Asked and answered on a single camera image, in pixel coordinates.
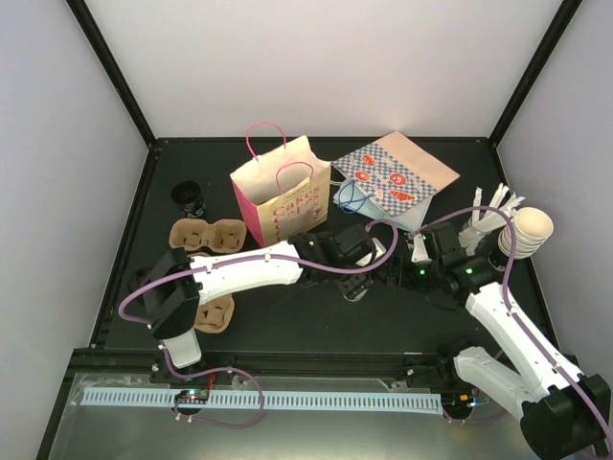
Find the cream pink Cakes paper bag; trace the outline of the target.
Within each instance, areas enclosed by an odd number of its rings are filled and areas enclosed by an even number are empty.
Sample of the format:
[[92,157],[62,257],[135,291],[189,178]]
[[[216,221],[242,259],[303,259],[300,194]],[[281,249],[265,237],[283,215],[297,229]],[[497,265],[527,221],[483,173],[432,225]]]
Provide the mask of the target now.
[[316,156],[307,136],[263,154],[251,145],[251,133],[265,121],[247,129],[246,146],[252,158],[230,174],[243,221],[261,247],[285,241],[322,224],[329,213],[331,163]]

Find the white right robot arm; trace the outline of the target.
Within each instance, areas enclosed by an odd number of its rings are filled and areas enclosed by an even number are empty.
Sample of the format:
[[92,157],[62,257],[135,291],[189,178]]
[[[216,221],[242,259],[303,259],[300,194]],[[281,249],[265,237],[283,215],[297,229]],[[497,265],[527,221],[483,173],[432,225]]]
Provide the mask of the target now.
[[394,260],[403,288],[452,297],[492,336],[505,356],[460,338],[438,349],[435,372],[447,386],[462,381],[484,391],[519,423],[541,459],[562,459],[592,449],[612,454],[611,389],[599,375],[586,376],[520,308],[502,275],[482,257],[469,257],[454,227],[438,223],[403,239],[406,256]]

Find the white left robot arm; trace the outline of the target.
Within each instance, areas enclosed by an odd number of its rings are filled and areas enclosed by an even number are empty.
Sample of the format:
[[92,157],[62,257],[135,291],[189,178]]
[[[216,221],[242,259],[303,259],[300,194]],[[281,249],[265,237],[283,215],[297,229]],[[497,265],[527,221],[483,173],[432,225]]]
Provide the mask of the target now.
[[200,306],[254,288],[365,274],[387,262],[397,242],[397,230],[386,248],[356,224],[337,234],[301,233],[265,248],[203,259],[173,249],[144,280],[140,296],[171,370],[194,382],[206,368],[194,325]]

